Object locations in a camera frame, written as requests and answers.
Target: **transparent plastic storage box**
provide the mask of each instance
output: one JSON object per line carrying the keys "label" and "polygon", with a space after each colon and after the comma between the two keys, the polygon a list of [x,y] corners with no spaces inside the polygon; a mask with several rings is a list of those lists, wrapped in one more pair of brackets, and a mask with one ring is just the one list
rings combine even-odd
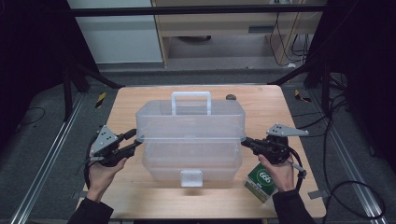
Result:
{"label": "transparent plastic storage box", "polygon": [[136,138],[146,143],[143,165],[155,180],[201,187],[204,180],[233,180],[242,164],[245,111],[237,101],[177,91],[171,100],[147,102],[136,123]]}

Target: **green small box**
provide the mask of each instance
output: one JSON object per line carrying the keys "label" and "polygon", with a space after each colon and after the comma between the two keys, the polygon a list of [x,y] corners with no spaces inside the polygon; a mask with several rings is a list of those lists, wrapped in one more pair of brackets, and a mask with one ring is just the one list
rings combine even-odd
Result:
{"label": "green small box", "polygon": [[265,167],[259,163],[248,175],[245,182],[247,187],[260,201],[265,203],[276,190],[276,185]]}

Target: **human hand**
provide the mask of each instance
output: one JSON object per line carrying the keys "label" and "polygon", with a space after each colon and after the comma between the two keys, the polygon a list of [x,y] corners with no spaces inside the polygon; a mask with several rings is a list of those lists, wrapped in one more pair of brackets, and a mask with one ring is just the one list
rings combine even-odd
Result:
{"label": "human hand", "polygon": [[273,178],[279,192],[294,189],[293,159],[289,157],[287,161],[280,164],[271,164],[263,155],[259,155],[259,161],[262,163],[270,176]]}
{"label": "human hand", "polygon": [[99,203],[105,191],[110,186],[116,173],[123,169],[126,158],[122,159],[114,167],[105,167],[99,162],[92,163],[90,167],[90,188],[87,198]]}

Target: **black sleeve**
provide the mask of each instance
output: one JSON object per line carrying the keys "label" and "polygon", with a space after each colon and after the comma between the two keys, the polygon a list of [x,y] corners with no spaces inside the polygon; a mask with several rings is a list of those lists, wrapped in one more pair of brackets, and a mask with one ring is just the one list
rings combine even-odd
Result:
{"label": "black sleeve", "polygon": [[67,224],[107,224],[113,209],[85,198]]}
{"label": "black sleeve", "polygon": [[296,189],[278,192],[273,196],[279,224],[315,224],[315,220],[305,209],[303,200]]}

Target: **plastic box lid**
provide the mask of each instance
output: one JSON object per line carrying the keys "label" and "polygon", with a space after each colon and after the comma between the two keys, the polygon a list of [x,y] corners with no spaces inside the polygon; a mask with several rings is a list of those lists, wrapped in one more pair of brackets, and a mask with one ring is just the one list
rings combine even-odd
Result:
{"label": "plastic box lid", "polygon": [[[197,97],[205,100],[189,99]],[[208,91],[176,91],[171,100],[149,101],[136,112],[140,142],[241,142],[245,138],[242,106],[234,100],[212,100]]]}

